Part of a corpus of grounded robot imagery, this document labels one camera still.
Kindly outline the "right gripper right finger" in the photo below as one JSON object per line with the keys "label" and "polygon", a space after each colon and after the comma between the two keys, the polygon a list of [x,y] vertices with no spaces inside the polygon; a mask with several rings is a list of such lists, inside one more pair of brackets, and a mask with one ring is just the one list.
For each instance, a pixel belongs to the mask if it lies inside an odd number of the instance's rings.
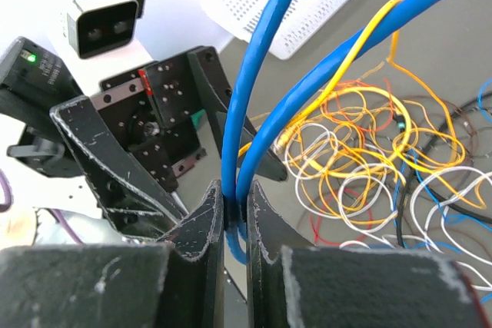
{"label": "right gripper right finger", "polygon": [[248,195],[252,327],[482,327],[484,311],[451,258],[422,250],[316,247]]}

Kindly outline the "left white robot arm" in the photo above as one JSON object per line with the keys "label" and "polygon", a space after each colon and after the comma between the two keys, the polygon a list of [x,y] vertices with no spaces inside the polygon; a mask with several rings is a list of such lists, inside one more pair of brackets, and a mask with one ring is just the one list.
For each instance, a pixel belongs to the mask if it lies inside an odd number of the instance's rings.
{"label": "left white robot arm", "polygon": [[1,112],[26,129],[8,155],[48,177],[85,177],[113,228],[158,239],[185,216],[178,178],[206,154],[192,117],[204,112],[221,145],[231,86],[216,50],[198,46],[99,87],[85,96],[59,57],[16,39],[1,59]]}

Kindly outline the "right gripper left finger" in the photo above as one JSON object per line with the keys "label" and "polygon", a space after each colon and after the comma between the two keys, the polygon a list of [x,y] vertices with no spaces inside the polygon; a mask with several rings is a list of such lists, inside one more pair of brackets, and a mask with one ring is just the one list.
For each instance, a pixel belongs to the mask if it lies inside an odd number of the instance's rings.
{"label": "right gripper left finger", "polygon": [[3,327],[221,327],[219,181],[152,244],[44,245],[1,252]]}

